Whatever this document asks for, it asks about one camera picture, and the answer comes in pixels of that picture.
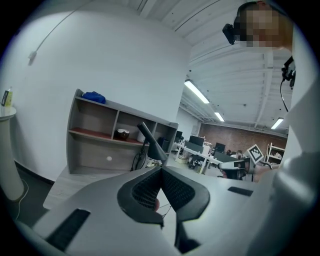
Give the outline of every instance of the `fluorescent light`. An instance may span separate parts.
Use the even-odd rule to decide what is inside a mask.
[[[191,82],[191,80],[186,80],[184,82],[184,85],[186,87],[188,87],[191,91],[193,91],[193,93],[195,95],[197,95],[200,98],[200,100],[203,101],[203,103],[205,103],[205,104],[209,103],[209,101],[206,99],[206,97],[198,90],[197,87],[195,87],[195,85]]]
[[[215,113],[215,115],[219,118],[219,120],[221,121],[221,122],[224,122],[225,120],[222,118],[222,116],[220,115],[220,113],[219,112],[214,112]]]
[[[276,129],[278,127],[278,125],[280,125],[282,123],[284,119],[283,118],[278,118],[278,120],[274,123],[274,125],[271,127],[272,130]]]

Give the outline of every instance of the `white wall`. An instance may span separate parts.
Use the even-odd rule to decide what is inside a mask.
[[[11,122],[15,160],[50,180],[67,164],[67,122],[77,88],[175,121],[191,50],[160,23],[96,0],[61,23],[28,65],[30,52],[81,3],[43,7],[12,40],[1,65],[0,93],[12,86],[17,109]]]
[[[189,140],[193,126],[197,126],[196,136],[199,133],[200,123],[196,118],[179,108],[175,122],[179,124],[178,131],[182,132],[185,140]]]

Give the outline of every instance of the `black cable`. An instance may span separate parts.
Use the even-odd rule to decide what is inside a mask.
[[[144,153],[144,161],[143,161],[141,168],[145,165],[146,159],[147,159],[147,156],[146,156],[146,153]]]
[[[164,219],[164,218],[166,217],[166,215],[167,215],[168,212],[170,211],[171,207],[172,207],[172,206],[170,205],[169,210],[166,212],[166,214],[162,215],[162,219]]]
[[[144,1],[144,0],[141,0],[141,3],[139,4],[138,9],[136,9],[137,11],[139,10],[139,8],[140,8],[140,6],[141,6],[141,4],[142,4],[143,1]]]
[[[289,110],[288,110],[288,108],[287,108],[287,105],[286,105],[286,103],[285,103],[284,97],[282,96],[282,83],[283,83],[283,82],[284,82],[284,80],[282,80],[282,82],[281,82],[281,84],[280,84],[280,95],[281,95],[282,102],[283,102],[283,105],[284,105],[284,107],[285,107],[285,110],[286,110],[287,112],[289,112]]]
[[[204,9],[208,8],[209,6],[212,6],[213,4],[219,2],[220,0],[217,0],[213,3],[210,3],[207,7],[204,7],[203,9],[201,9],[200,11],[198,11],[195,15],[192,15],[190,18],[188,18],[184,23],[182,23],[174,32],[176,32],[178,29],[181,28],[182,25],[184,25],[186,22],[188,22],[190,19],[192,19],[194,16],[196,16],[198,13],[202,12]]]
[[[273,169],[272,166],[271,166],[271,164],[269,164],[269,163],[267,163],[267,162],[260,161],[260,163],[263,164],[263,165],[269,166],[269,168],[270,168],[271,170]]]
[[[143,152],[143,157],[144,157],[144,162],[142,164],[142,166],[144,166],[145,164],[145,161],[146,161],[146,154]],[[142,159],[139,160],[139,157],[138,157],[138,162],[136,162],[136,165],[135,165],[135,169],[138,170],[138,169],[141,169],[142,166],[139,168],[139,163],[142,161]]]
[[[133,158],[130,172],[132,172],[132,171],[134,170],[134,163],[135,163],[135,159],[136,159],[137,156],[139,156],[139,153],[137,153],[137,154],[134,156],[134,158]]]

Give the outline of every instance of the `shelf compartment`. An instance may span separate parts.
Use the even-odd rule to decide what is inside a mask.
[[[77,134],[77,135],[84,136],[87,138],[96,139],[99,141],[106,141],[106,142],[114,143],[114,144],[121,144],[121,145],[128,145],[128,146],[139,146],[139,147],[141,147],[143,145],[143,143],[137,141],[136,139],[132,139],[132,138],[128,138],[127,140],[118,139],[118,138],[111,139],[111,135],[109,135],[109,134],[105,134],[103,132],[98,132],[98,131],[93,131],[93,130],[87,130],[87,129],[83,129],[83,128],[79,128],[79,127],[75,127],[73,129],[70,129],[69,133]]]
[[[272,158],[272,159],[277,159],[277,160],[282,160],[282,159],[280,159],[280,158],[278,158],[278,157],[276,157],[276,156],[273,156],[273,155],[269,155],[269,158]]]
[[[152,133],[154,127],[156,126],[156,122],[120,111],[116,120],[113,139],[117,141],[123,141],[123,139],[116,137],[116,131],[118,129],[125,129],[130,132],[127,139],[128,142],[142,144],[141,142],[137,141],[139,134],[139,128],[137,127],[137,125],[142,122],[145,123],[145,125]]]
[[[176,135],[177,129],[163,125],[161,123],[156,124],[155,132],[154,132],[154,138],[158,142],[158,139],[160,137],[164,137],[165,140],[168,141],[167,148],[164,149],[165,153],[170,153],[171,148],[173,146],[174,138]]]
[[[78,100],[78,101],[83,101],[83,102],[87,102],[87,103],[90,103],[90,104],[98,105],[98,106],[101,106],[101,107],[104,107],[104,108],[108,108],[107,104],[102,104],[102,103],[99,103],[99,102],[96,102],[96,101],[93,101],[93,100],[90,100],[90,99],[82,98],[82,97],[79,97],[79,96],[76,96],[74,98],[76,100]]]
[[[277,146],[271,146],[271,150],[278,150],[278,151],[282,151],[282,152],[285,151],[283,148],[277,147]]]
[[[140,147],[120,145],[112,139],[93,139],[85,133],[70,132],[69,150],[73,153],[70,156],[70,173],[77,172],[80,167],[101,171],[129,171],[135,155],[140,151]]]
[[[88,131],[112,135],[118,111],[93,104],[90,101],[75,100],[68,129],[82,128]]]

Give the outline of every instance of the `blue bag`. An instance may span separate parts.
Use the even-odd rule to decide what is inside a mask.
[[[95,91],[86,92],[85,94],[82,95],[82,98],[90,100],[90,101],[106,104],[106,98]]]

